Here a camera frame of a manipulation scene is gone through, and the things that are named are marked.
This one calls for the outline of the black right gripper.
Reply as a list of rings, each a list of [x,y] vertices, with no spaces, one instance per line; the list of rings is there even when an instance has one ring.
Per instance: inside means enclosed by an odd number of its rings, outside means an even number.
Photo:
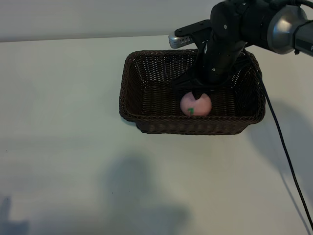
[[[175,92],[192,92],[195,100],[224,85],[234,74],[234,65],[245,47],[244,41],[229,41],[212,36],[198,50],[196,61],[171,82]]]

